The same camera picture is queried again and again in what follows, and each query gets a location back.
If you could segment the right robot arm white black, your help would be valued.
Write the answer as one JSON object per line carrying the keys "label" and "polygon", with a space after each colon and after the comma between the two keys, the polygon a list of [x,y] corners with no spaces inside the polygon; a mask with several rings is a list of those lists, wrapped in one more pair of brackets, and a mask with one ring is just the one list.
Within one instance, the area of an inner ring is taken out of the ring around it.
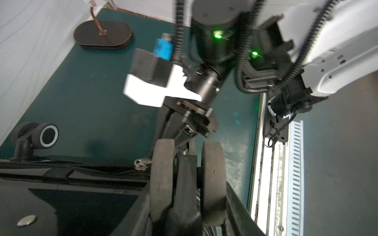
{"label": "right robot arm white black", "polygon": [[[271,117],[282,121],[310,111],[340,88],[376,71],[377,28],[347,36],[336,48],[306,62],[337,4],[324,3],[296,46],[292,40],[283,40],[280,16],[256,26],[264,1],[255,1],[248,12],[232,8],[231,1],[195,1],[189,41],[197,45],[198,68],[191,73],[185,67],[188,80],[184,87],[198,93],[202,101],[190,102],[174,95],[167,99],[158,116],[155,139],[172,139],[179,149],[198,134],[215,132],[217,125],[209,105],[230,72],[234,72],[242,93],[268,94]],[[289,54],[294,48],[295,58]]]}

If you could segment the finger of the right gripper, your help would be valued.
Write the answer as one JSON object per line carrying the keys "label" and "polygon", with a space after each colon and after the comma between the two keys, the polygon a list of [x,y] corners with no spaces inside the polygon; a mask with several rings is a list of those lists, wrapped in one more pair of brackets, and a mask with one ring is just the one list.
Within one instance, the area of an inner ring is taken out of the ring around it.
{"label": "finger of the right gripper", "polygon": [[184,155],[195,155],[195,137],[180,133],[175,139],[175,150]]}

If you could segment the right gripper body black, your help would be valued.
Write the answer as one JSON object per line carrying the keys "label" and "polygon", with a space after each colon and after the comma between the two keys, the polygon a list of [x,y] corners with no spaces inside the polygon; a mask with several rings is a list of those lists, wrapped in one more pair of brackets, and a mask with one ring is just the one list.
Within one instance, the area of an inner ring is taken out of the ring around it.
{"label": "right gripper body black", "polygon": [[216,133],[219,122],[210,106],[198,101],[166,97],[164,107],[171,113],[166,137],[176,138],[180,133],[189,137],[200,134],[206,138]]}

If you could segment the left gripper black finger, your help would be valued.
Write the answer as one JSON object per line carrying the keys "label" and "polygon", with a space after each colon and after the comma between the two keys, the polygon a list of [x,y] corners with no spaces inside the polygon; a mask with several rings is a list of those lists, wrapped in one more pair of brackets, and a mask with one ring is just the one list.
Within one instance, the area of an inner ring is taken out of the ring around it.
{"label": "left gripper black finger", "polygon": [[157,115],[157,123],[153,141],[159,139],[175,139],[177,136],[177,113],[167,106],[162,106]]}

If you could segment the white hard-shell suitcase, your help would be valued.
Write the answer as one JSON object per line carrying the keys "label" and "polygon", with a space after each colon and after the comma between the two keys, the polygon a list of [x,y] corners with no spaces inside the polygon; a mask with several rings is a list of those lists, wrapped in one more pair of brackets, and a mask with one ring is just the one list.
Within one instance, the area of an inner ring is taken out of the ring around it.
{"label": "white hard-shell suitcase", "polygon": [[58,137],[53,124],[15,128],[14,156],[1,160],[1,235],[263,235],[226,181],[219,143],[205,142],[197,157],[193,139],[160,139],[132,166],[34,154]]}

